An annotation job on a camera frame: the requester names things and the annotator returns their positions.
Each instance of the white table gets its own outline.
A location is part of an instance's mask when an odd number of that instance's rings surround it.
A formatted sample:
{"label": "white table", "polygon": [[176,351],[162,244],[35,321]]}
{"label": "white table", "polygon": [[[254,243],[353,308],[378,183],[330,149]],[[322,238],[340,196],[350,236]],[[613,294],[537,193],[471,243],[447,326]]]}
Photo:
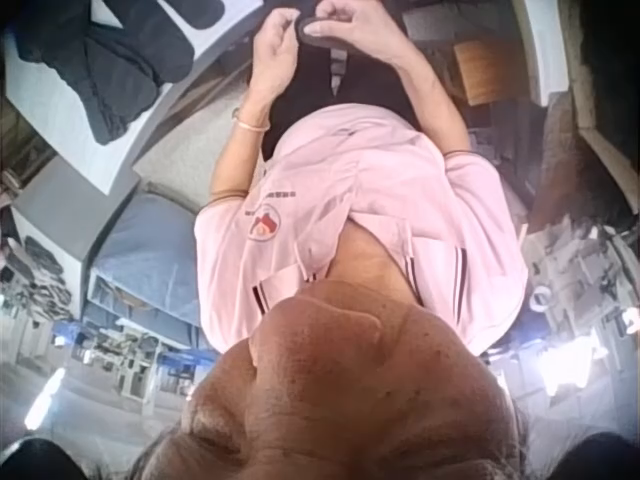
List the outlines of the white table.
{"label": "white table", "polygon": [[[105,146],[95,141],[78,95],[53,69],[20,60],[13,37],[7,35],[5,39],[7,98],[62,158],[105,195],[118,173],[131,167],[180,95],[264,15],[262,0],[225,0],[222,19],[209,29],[195,30],[166,3],[158,1],[192,43],[193,69],[180,83],[164,85],[155,105],[131,123],[124,136]],[[104,24],[113,25],[115,21],[100,0],[94,0],[92,18]]]}

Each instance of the bracelet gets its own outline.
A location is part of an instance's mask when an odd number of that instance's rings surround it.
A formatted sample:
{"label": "bracelet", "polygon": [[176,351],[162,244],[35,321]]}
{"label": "bracelet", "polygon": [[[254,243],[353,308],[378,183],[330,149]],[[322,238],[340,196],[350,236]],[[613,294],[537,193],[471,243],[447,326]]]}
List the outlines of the bracelet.
{"label": "bracelet", "polygon": [[249,130],[250,132],[256,132],[256,133],[264,133],[264,132],[268,131],[271,128],[271,124],[269,124],[269,123],[267,123],[267,125],[265,127],[256,127],[254,125],[249,125],[248,123],[244,123],[242,120],[240,120],[238,118],[238,111],[239,110],[240,110],[239,108],[236,108],[233,111],[233,121],[240,128],[244,128],[245,130]]}

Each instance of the light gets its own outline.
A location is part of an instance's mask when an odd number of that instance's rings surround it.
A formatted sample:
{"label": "light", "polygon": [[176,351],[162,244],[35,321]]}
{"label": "light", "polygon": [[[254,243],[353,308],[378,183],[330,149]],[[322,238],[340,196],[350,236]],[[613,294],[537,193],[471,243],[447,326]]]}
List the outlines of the light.
{"label": "light", "polygon": [[38,395],[36,401],[33,402],[27,417],[24,419],[24,425],[28,430],[37,430],[42,425],[44,417],[47,416],[51,407],[51,397],[47,395]]}
{"label": "light", "polygon": [[29,413],[27,413],[24,419],[24,425],[27,427],[27,430],[37,430],[40,428],[40,425],[42,425],[44,418],[49,412],[49,408],[51,408],[53,396],[60,389],[60,385],[62,385],[62,379],[65,373],[66,370],[64,368],[59,368],[44,385],[40,395],[36,397],[36,400],[29,409]]}
{"label": "light", "polygon": [[498,373],[494,373],[496,380],[498,381],[498,385],[502,388],[507,396],[511,396],[509,393],[509,385],[507,384],[507,377],[504,374],[504,370],[500,370]]}
{"label": "light", "polygon": [[563,384],[586,387],[592,358],[593,341],[590,336],[578,337],[565,345],[543,352],[538,359],[538,368],[547,394],[553,397]]}
{"label": "light", "polygon": [[196,391],[196,386],[195,385],[191,385],[189,387],[189,390],[187,391],[187,402],[190,402],[191,399],[193,398],[193,392]]}
{"label": "light", "polygon": [[640,330],[640,309],[637,307],[627,308],[622,312],[622,321],[627,327],[627,335],[633,335]]}

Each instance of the floor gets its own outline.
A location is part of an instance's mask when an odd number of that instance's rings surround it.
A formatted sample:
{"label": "floor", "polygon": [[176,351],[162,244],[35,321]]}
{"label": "floor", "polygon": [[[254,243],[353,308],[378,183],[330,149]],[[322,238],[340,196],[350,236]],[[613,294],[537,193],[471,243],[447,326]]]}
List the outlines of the floor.
{"label": "floor", "polygon": [[199,210],[208,202],[211,171],[231,132],[233,110],[245,91],[243,80],[229,85],[216,101],[154,145],[134,170],[165,196]]}

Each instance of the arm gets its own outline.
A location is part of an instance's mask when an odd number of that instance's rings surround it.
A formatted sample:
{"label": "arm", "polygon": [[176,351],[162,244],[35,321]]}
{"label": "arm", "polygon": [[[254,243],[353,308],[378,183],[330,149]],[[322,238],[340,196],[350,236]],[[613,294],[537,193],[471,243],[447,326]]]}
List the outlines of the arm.
{"label": "arm", "polygon": [[[270,109],[271,102],[249,92],[238,110],[238,119],[249,125],[266,125]],[[213,170],[209,189],[211,201],[248,194],[263,136],[262,132],[234,124],[231,137]]]}
{"label": "arm", "polygon": [[291,83],[298,62],[294,27],[298,15],[295,9],[274,9],[254,39],[251,84],[213,170],[211,201],[246,197],[249,193],[264,136],[256,130],[268,126],[271,105]]}
{"label": "arm", "polygon": [[469,150],[467,128],[426,58],[379,0],[322,0],[311,36],[339,38],[398,72],[424,133],[443,154]]}
{"label": "arm", "polygon": [[443,155],[470,150],[467,126],[422,53],[408,45],[393,63],[422,131]]}

